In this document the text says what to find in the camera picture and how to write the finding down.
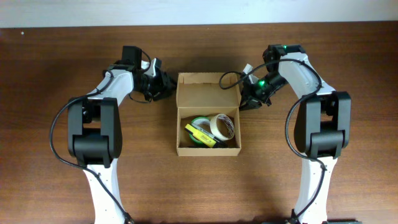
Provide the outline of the beige masking tape roll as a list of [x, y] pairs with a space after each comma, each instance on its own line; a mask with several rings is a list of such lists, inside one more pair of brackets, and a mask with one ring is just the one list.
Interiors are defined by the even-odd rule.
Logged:
[[235, 128], [231, 118], [225, 114], [217, 114], [210, 118], [212, 134], [222, 141], [234, 138]]

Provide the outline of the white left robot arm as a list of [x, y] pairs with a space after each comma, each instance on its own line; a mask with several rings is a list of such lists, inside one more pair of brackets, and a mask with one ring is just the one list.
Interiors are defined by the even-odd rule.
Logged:
[[150, 103], [171, 95], [175, 83], [161, 69], [161, 60], [127, 58], [111, 64], [103, 80], [87, 95], [70, 99], [68, 151], [86, 175], [95, 223], [132, 223], [119, 193], [117, 166], [123, 147], [119, 106], [132, 92]]

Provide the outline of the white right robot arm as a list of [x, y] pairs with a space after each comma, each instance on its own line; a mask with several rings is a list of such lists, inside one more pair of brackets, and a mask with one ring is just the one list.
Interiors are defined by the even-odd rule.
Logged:
[[256, 78], [245, 71], [239, 109], [271, 105], [271, 96], [290, 85], [298, 100], [288, 112], [298, 111], [288, 147], [302, 160], [300, 192], [287, 223], [326, 223], [326, 202], [333, 169], [348, 145], [351, 97], [336, 91], [311, 66], [301, 45], [269, 45], [263, 55], [267, 75]]

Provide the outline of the green tape roll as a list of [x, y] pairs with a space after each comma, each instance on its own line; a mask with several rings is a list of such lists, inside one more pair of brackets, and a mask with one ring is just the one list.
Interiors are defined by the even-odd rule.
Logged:
[[194, 128], [193, 133], [190, 134], [192, 140], [208, 147], [215, 145], [215, 140], [211, 138], [211, 133], [208, 131], [210, 120], [207, 117], [197, 117], [191, 121], [190, 125]]

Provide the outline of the yellow highlighter marker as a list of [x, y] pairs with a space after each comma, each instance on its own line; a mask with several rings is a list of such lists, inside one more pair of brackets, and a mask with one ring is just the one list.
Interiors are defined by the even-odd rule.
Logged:
[[214, 147], [216, 145], [216, 141], [212, 139], [209, 135], [205, 134], [204, 132], [200, 131], [197, 128], [194, 128], [192, 125], [187, 124], [184, 129], [190, 133], [194, 138], [202, 142], [208, 147]]

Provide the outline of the grey black permanent marker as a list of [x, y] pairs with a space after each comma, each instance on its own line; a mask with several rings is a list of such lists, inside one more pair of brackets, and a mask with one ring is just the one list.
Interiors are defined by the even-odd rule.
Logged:
[[225, 142], [223, 142], [222, 140], [218, 139], [218, 138], [217, 138], [216, 136], [214, 136], [213, 134], [207, 132], [206, 130], [204, 130], [203, 128], [201, 128], [201, 127], [199, 127], [199, 126], [197, 126], [197, 125], [194, 125], [194, 124], [191, 124], [191, 125], [192, 125], [194, 128], [197, 128], [197, 129], [199, 129], [200, 131], [204, 132], [205, 134], [209, 135], [212, 139], [214, 139], [214, 140], [216, 141], [216, 145], [215, 145], [214, 147], [227, 148], [227, 144], [226, 144]]

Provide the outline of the brown cardboard box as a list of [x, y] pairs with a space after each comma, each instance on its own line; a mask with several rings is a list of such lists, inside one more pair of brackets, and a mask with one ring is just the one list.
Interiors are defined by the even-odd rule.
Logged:
[[[182, 156], [237, 156], [241, 150], [238, 86], [223, 90], [237, 81], [235, 75], [221, 73], [180, 73], [177, 81], [177, 154]], [[185, 126], [198, 117], [211, 119], [219, 114], [229, 117], [234, 136], [225, 141], [226, 147], [197, 146], [189, 137]]]

